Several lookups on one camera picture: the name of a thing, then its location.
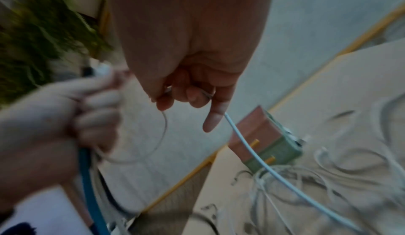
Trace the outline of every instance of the floor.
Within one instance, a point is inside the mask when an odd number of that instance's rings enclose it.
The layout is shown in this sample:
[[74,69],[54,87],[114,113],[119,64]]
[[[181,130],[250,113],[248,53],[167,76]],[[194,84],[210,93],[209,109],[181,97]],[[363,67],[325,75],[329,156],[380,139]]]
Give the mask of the floor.
[[[398,6],[403,0],[273,0],[261,43],[243,74],[229,115],[239,121],[258,104],[268,109],[341,49]],[[395,36],[404,37],[404,30]],[[107,59],[124,62],[118,41]],[[124,122],[114,157],[140,156],[137,165],[105,163],[102,172],[113,195],[128,209],[151,203],[208,155],[224,145],[231,129],[223,121],[205,134],[208,107],[193,109],[176,103],[167,111],[168,130],[162,146],[149,158],[163,132],[164,119],[137,81],[124,90]]]

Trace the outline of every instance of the yellow table edge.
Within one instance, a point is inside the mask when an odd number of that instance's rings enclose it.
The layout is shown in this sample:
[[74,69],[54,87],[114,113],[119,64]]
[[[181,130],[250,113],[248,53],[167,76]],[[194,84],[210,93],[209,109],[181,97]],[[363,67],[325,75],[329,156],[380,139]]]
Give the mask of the yellow table edge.
[[[397,8],[395,8],[392,12],[386,15],[383,19],[378,21],[375,25],[373,25],[369,30],[367,30],[364,34],[359,36],[356,40],[354,40],[349,46],[344,48],[340,51],[334,58],[354,52],[358,50],[363,44],[368,42],[369,40],[373,39],[374,37],[380,35],[391,23],[399,19],[402,15],[405,14],[405,2],[400,4]],[[305,82],[300,84],[298,87],[293,89],[290,93],[288,93],[285,97],[283,97],[278,103],[276,103],[273,107],[271,107],[268,111],[271,113],[277,109],[279,109],[286,101],[288,101],[291,97],[295,96],[299,91],[305,88],[307,85],[312,83],[315,79],[319,77],[320,74],[329,70],[333,67],[333,62],[330,60],[326,64],[324,64],[318,71],[316,71],[313,75],[311,75]],[[142,212],[147,212],[152,209],[154,206],[159,204],[164,198],[170,195],[173,191],[177,190],[180,186],[182,186],[187,180],[193,177],[196,173],[198,173],[202,168],[206,165],[212,164],[215,160],[216,155],[219,151],[225,149],[226,145],[223,145],[221,148],[216,150],[213,154],[211,154],[207,159],[205,159],[201,164],[199,164],[193,171],[191,171],[188,175],[186,175],[183,179],[181,179],[176,185],[166,191],[162,196],[160,196],[157,200],[155,200],[152,204],[147,206]]]

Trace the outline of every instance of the foliage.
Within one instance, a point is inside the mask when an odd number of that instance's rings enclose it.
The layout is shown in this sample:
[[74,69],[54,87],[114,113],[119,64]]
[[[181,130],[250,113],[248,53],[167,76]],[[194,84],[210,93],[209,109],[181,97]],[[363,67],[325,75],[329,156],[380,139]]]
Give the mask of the foliage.
[[49,61],[109,49],[71,0],[21,0],[0,35],[0,105],[51,82]]

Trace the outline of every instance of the human hand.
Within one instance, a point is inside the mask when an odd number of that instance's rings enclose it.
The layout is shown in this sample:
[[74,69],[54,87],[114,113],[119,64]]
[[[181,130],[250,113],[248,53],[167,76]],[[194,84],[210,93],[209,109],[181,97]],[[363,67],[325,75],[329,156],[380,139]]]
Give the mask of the human hand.
[[[108,0],[131,71],[161,111],[174,100],[200,108],[203,129],[227,110],[266,22],[270,0]],[[165,95],[165,87],[172,94]]]
[[0,112],[0,210],[78,173],[79,147],[112,149],[120,74],[45,86]]

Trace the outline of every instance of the blue cable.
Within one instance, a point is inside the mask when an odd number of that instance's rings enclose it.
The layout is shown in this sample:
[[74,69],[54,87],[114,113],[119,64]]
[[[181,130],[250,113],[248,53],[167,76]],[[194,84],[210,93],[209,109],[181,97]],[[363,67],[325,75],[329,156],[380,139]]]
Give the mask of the blue cable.
[[100,235],[110,235],[93,191],[92,181],[90,178],[90,152],[91,150],[88,148],[81,148],[79,150],[79,167],[84,188],[84,196],[86,198],[87,208],[97,228],[97,231]]
[[284,177],[282,177],[279,173],[274,171],[269,165],[267,165],[260,157],[257,155],[257,153],[250,147],[248,142],[245,140],[243,135],[240,133],[239,129],[236,127],[235,123],[232,121],[232,119],[229,117],[228,113],[225,113],[225,118],[231,125],[232,129],[235,131],[236,135],[240,138],[244,146],[247,148],[247,150],[252,154],[252,156],[272,175],[274,176],[277,180],[279,180],[282,184],[284,184],[288,189],[293,191],[295,194],[297,194],[299,197],[303,198],[305,201],[307,201],[309,204],[311,204],[313,207],[318,209],[320,212],[326,214],[329,216],[332,220],[335,220],[342,225],[349,227],[350,229],[354,230],[355,232],[359,234],[367,234],[363,229],[355,225],[352,221],[350,221],[347,218],[344,218],[335,212],[333,212],[330,209],[327,209],[324,207],[322,204],[318,203],[308,195],[306,195],[304,192],[300,191],[298,188],[296,188],[294,185],[292,185],[290,182],[288,182]]

